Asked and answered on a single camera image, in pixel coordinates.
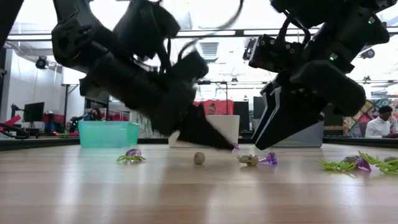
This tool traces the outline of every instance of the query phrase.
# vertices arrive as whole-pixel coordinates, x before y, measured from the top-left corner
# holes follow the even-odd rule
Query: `computer monitor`
[[[43,121],[44,102],[25,105],[24,122]]]
[[[249,102],[235,101],[234,115],[239,115],[239,132],[250,131]]]
[[[253,97],[253,119],[261,119],[264,110],[266,109],[266,104],[261,96]]]

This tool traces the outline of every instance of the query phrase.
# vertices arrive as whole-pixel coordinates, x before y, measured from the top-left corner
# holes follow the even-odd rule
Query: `black pole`
[[[106,111],[105,111],[105,121],[108,120],[108,116],[109,116],[109,94],[108,94],[108,102],[106,103]]]
[[[67,110],[68,110],[68,95],[69,95],[69,84],[65,85],[65,106],[63,108],[63,128],[67,128]]]
[[[226,114],[228,115],[228,83],[225,83],[225,95],[226,95]]]

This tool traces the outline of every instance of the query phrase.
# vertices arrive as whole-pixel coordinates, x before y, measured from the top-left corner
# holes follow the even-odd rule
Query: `camera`
[[[39,56],[39,59],[36,61],[36,68],[41,70],[46,70],[49,68],[49,61],[47,61],[47,56]]]

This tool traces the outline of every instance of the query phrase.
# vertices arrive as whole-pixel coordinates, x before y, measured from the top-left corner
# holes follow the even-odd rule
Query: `person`
[[[209,105],[208,115],[215,115],[216,114],[216,105],[212,103]]]
[[[391,117],[392,108],[382,106],[379,108],[379,116],[368,122],[366,125],[366,138],[398,138],[398,133],[391,132],[391,123],[388,121]]]
[[[101,121],[102,115],[101,111],[98,108],[94,108],[90,111],[90,121]]]

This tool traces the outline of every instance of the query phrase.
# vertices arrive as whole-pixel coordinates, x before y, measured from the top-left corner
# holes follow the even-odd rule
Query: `white wall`
[[[109,102],[109,110],[130,111],[130,109],[127,108],[122,102]]]
[[[44,111],[61,114],[61,82],[62,75],[54,70],[39,70],[34,62],[17,55],[15,50],[7,50],[6,70],[8,74],[4,80],[2,93],[1,117],[4,122],[11,118],[11,105],[19,108],[29,103],[44,102]],[[41,128],[43,123],[35,123]]]
[[[84,78],[85,76],[86,76],[86,74],[78,72],[78,71],[70,69],[70,68],[64,67],[62,69],[62,77],[63,77],[62,83],[63,84],[71,84],[71,86],[69,87],[69,95],[68,95],[67,121],[69,121],[70,118],[72,118],[74,116],[81,116],[84,114],[85,97],[80,95],[79,86],[77,86],[74,90],[73,90],[73,88],[75,87],[76,84],[80,83],[79,79]],[[62,95],[65,99],[65,87],[62,88]]]

